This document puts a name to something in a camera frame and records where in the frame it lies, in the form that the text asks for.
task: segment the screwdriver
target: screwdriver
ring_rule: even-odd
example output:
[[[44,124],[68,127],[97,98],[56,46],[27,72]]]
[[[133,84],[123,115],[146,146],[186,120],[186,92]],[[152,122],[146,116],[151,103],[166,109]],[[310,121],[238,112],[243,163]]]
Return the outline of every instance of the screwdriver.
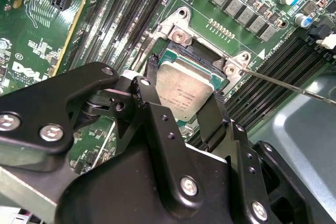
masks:
[[[330,99],[328,99],[328,98],[322,97],[322,96],[320,96],[320,95],[318,95],[318,94],[309,92],[309,91],[307,91],[307,90],[305,90],[305,89],[295,87],[295,86],[293,86],[293,85],[290,85],[290,84],[288,84],[288,83],[279,81],[279,80],[274,79],[274,78],[271,78],[271,77],[269,77],[269,76],[264,76],[264,75],[261,74],[261,73],[256,73],[256,72],[254,72],[254,71],[252,71],[252,70],[249,70],[249,69],[246,69],[246,68],[243,69],[243,71],[244,71],[245,73],[248,73],[248,74],[254,76],[254,77],[263,79],[263,80],[265,80],[265,81],[272,82],[272,83],[274,83],[274,84],[276,84],[276,85],[282,86],[282,87],[284,87],[284,88],[286,88],[286,89],[289,89],[289,90],[292,90],[292,91],[294,91],[294,92],[296,92],[296,93],[303,94],[303,95],[306,95],[306,96],[308,96],[308,97],[310,97],[310,98],[316,99],[316,100],[318,100],[318,101],[322,101],[322,102],[325,102],[325,103],[327,103],[327,104],[335,105],[335,106],[336,106],[336,101],[333,101],[333,100],[330,100]]]

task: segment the screw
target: screw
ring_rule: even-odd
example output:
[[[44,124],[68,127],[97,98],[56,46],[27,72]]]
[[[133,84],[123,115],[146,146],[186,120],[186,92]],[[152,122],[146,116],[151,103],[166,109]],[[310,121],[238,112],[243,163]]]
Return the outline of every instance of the screw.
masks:
[[[185,192],[185,194],[189,195],[189,196],[195,196],[197,194],[197,185],[196,183],[187,177],[183,177],[181,179],[181,187],[182,190]]]
[[[146,80],[146,79],[141,79],[141,83],[142,84],[144,84],[144,85],[146,85],[146,86],[149,86],[151,83],[148,81],[148,80]]]
[[[255,215],[258,217],[259,220],[262,220],[262,221],[267,220],[267,212],[266,212],[265,208],[262,206],[262,204],[260,204],[257,201],[254,201],[252,203],[252,209],[253,209],[253,212],[255,213]]]
[[[20,119],[11,114],[0,115],[0,131],[12,131],[19,127]]]
[[[266,150],[268,150],[269,152],[273,151],[272,147],[269,146],[268,144],[264,144]]]
[[[113,75],[112,69],[110,69],[108,67],[103,68],[101,71],[103,71],[105,74],[108,74],[109,76]]]
[[[236,127],[237,127],[237,129],[239,129],[240,131],[245,131],[244,128],[243,128],[241,125],[239,125],[239,124],[236,124]]]
[[[63,135],[63,130],[54,124],[46,125],[40,130],[40,137],[47,142],[59,141]]]

